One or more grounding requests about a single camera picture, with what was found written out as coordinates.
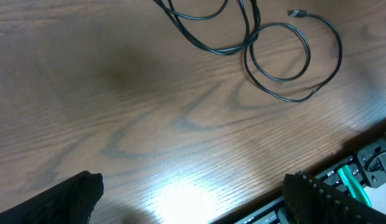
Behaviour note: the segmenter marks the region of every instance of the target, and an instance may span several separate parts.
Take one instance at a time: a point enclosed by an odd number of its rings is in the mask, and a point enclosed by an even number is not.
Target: wood grain
[[[198,16],[221,3],[175,7]],[[92,223],[205,223],[386,117],[386,0],[259,7],[263,23],[289,22],[311,45],[312,62],[297,81],[255,72],[284,95],[307,94],[337,61],[327,27],[286,10],[322,15],[340,32],[341,71],[309,101],[266,95],[248,79],[241,54],[195,48],[152,1],[0,0],[0,212],[89,170],[105,182]],[[186,26],[214,47],[244,34],[236,1]],[[302,45],[283,29],[261,33],[255,52],[279,77],[304,64]]]

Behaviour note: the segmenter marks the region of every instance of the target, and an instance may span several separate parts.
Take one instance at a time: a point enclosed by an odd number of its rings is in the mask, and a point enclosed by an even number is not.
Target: green handle
[[[348,188],[349,193],[352,195],[354,199],[362,203],[365,203],[369,207],[372,206],[372,202],[370,201],[369,196],[367,196],[363,187],[352,175],[352,171],[348,165],[345,165],[340,169],[338,169],[338,174],[342,182],[344,183],[344,185]]]

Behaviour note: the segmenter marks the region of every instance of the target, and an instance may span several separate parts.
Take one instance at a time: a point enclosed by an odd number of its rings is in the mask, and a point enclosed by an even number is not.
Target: wooden surface
[[[199,16],[222,1],[175,7]],[[286,11],[307,9],[340,32],[341,71],[309,101],[288,104],[260,91],[241,54],[195,48],[150,0],[0,0],[0,212],[89,170],[105,183],[92,223],[205,223],[386,117],[386,0],[259,7],[264,23],[289,22],[311,45],[308,72],[295,82],[255,72],[288,96],[325,79],[337,49],[324,24]],[[214,47],[244,35],[236,1],[186,26]],[[280,28],[261,33],[255,51],[275,76],[304,64],[299,40]]]

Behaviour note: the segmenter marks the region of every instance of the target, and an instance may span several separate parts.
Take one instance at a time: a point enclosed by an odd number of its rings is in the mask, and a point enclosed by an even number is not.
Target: cable connector
[[[308,12],[306,10],[290,10],[288,11],[288,15],[295,18],[303,18],[308,16]]]

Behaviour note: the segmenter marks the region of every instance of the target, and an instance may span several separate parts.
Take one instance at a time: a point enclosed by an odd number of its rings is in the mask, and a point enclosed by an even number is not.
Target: teal object
[[[338,175],[354,199],[366,204],[370,208],[372,207],[372,202],[370,201],[369,196],[367,196],[363,187],[352,175],[352,171],[348,165],[338,169]]]

